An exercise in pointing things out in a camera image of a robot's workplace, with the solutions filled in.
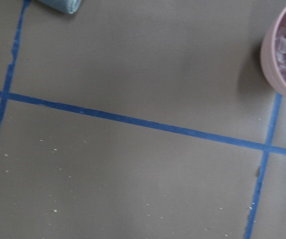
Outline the folded dark cloth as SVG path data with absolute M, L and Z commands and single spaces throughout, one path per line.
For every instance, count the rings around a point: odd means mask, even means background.
M 82 0 L 38 0 L 40 3 L 66 14 L 74 14 Z

